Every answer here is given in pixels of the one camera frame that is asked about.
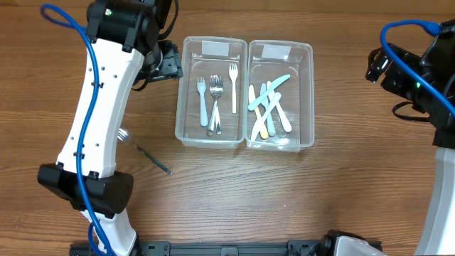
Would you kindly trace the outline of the pale blue plastic fork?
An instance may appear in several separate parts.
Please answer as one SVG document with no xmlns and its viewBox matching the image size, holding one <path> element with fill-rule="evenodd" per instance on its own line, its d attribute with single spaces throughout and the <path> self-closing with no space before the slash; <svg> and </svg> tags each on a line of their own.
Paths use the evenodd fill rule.
<svg viewBox="0 0 455 256">
<path fill-rule="evenodd" d="M 208 115 L 205 104 L 206 83 L 202 77 L 197 77 L 197 90 L 200 95 L 200 125 L 206 127 L 208 125 Z"/>
</svg>

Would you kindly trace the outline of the white plastic fork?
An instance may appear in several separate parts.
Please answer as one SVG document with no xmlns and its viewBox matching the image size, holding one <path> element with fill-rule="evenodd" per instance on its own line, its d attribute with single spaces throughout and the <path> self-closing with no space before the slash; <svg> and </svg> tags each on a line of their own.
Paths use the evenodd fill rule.
<svg viewBox="0 0 455 256">
<path fill-rule="evenodd" d="M 229 76 L 232 83 L 232 113 L 237 113 L 237 93 L 236 93 L 236 81 L 238 77 L 238 68 L 235 63 L 229 64 Z"/>
</svg>

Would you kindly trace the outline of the teal plastic knife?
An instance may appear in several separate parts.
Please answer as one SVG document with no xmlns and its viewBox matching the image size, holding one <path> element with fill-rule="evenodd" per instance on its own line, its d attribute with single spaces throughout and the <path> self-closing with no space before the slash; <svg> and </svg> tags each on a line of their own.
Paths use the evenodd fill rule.
<svg viewBox="0 0 455 256">
<path fill-rule="evenodd" d="M 272 81 L 270 83 L 270 86 L 269 88 L 264 92 L 262 93 L 259 97 L 257 97 L 254 101 L 252 101 L 251 103 L 249 103 L 248 105 L 248 110 L 249 111 L 253 111 L 256 107 L 259 106 L 259 104 L 264 100 L 266 99 L 267 97 L 269 97 L 269 95 L 271 94 L 271 92 L 273 90 L 275 90 L 277 87 L 279 87 L 283 82 L 286 82 L 289 78 L 291 77 L 290 74 L 287 74 L 287 75 L 283 75 L 277 79 L 275 79 L 274 81 Z"/>
</svg>

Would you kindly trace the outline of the light blue plastic knife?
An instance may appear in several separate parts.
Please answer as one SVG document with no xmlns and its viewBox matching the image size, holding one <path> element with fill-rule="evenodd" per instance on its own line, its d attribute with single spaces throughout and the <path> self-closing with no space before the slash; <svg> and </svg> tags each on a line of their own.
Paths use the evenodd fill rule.
<svg viewBox="0 0 455 256">
<path fill-rule="evenodd" d="M 268 108 L 265 110 L 264 114 L 256 120 L 253 128 L 252 128 L 252 135 L 251 135 L 251 141 L 254 142 L 259 134 L 259 131 L 261 128 L 263 128 L 264 123 L 268 116 L 271 114 L 272 110 L 276 107 L 276 105 L 279 103 L 280 99 L 282 97 L 282 94 L 280 92 L 276 92 L 272 99 L 270 100 Z"/>
</svg>

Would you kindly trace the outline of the white plastic knife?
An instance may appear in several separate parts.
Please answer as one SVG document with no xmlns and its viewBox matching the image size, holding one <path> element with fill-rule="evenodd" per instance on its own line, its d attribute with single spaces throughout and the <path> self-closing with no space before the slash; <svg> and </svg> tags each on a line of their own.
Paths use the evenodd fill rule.
<svg viewBox="0 0 455 256">
<path fill-rule="evenodd" d="M 267 81 L 267 89 L 270 88 L 270 85 L 271 85 L 271 81 Z M 274 91 L 270 92 L 269 99 L 272 99 L 274 97 L 274 94 L 275 94 Z M 289 122 L 284 110 L 282 109 L 282 106 L 280 105 L 280 102 L 277 103 L 276 108 L 277 108 L 278 115 L 279 115 L 279 118 L 280 118 L 280 121 L 282 123 L 284 131 L 286 133 L 290 133 L 291 129 L 292 129 L 291 128 L 291 124 L 290 124 L 290 122 Z"/>
</svg>

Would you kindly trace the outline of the yellow plastic knife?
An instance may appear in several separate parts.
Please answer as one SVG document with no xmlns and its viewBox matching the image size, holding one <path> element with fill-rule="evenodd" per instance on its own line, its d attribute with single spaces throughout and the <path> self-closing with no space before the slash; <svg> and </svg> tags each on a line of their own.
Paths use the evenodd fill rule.
<svg viewBox="0 0 455 256">
<path fill-rule="evenodd" d="M 249 86 L 249 95 L 248 95 L 248 97 L 249 97 L 249 103 L 252 103 L 256 99 L 255 90 L 254 90 L 254 87 L 252 85 Z M 260 119 L 262 117 L 262 115 L 261 115 L 261 113 L 259 111 L 259 107 L 256 107 L 254 109 L 254 111 L 255 111 L 256 118 Z M 268 131 L 267 131 L 267 128 L 266 128 L 265 124 L 261 123 L 259 125 L 259 128 L 260 128 L 259 133 L 260 133 L 261 138 L 262 139 L 267 139 L 269 137 L 269 134 L 268 134 Z"/>
</svg>

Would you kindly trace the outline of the pale grey-blue plastic knife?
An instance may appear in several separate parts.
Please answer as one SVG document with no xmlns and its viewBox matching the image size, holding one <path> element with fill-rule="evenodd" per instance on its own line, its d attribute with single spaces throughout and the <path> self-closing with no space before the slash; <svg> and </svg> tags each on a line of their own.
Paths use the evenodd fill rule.
<svg viewBox="0 0 455 256">
<path fill-rule="evenodd" d="M 262 86 L 261 86 L 261 89 L 260 89 L 260 93 L 263 94 L 264 92 L 266 92 L 266 89 L 267 89 L 266 84 L 263 83 Z M 268 100 L 267 97 L 262 101 L 262 106 L 265 109 L 267 109 L 269 107 L 269 100 Z M 272 119 L 272 114 L 269 114 L 268 117 L 267 117 L 267 130 L 268 130 L 268 133 L 269 133 L 270 137 L 274 137 L 275 136 L 276 129 L 275 129 L 274 122 L 273 122 L 273 119 Z"/>
</svg>

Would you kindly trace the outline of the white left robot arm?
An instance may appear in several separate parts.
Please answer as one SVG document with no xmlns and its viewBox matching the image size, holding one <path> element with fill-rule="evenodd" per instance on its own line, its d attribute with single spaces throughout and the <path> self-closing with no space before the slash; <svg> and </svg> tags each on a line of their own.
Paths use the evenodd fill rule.
<svg viewBox="0 0 455 256">
<path fill-rule="evenodd" d="M 168 39 L 178 10 L 177 1 L 94 1 L 86 26 L 60 13 L 58 25 L 76 30 L 86 46 L 85 79 L 65 145 L 37 179 L 88 219 L 82 255 L 141 254 L 127 214 L 134 179 L 116 169 L 117 136 L 131 92 L 183 75 Z"/>
</svg>

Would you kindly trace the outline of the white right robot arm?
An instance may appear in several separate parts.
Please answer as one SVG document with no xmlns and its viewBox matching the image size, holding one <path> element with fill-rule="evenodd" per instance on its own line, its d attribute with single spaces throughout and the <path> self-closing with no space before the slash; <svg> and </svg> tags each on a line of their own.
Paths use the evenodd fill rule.
<svg viewBox="0 0 455 256">
<path fill-rule="evenodd" d="M 433 37 L 422 55 L 415 55 L 387 42 L 391 28 L 421 27 Z M 400 115 L 411 122 L 425 122 L 435 128 L 433 145 L 435 178 L 432 197 L 416 255 L 454 254 L 454 21 L 435 23 L 417 19 L 392 22 L 380 32 L 381 46 L 370 52 L 366 80 L 404 98 L 393 107 L 405 105 L 420 116 Z"/>
</svg>

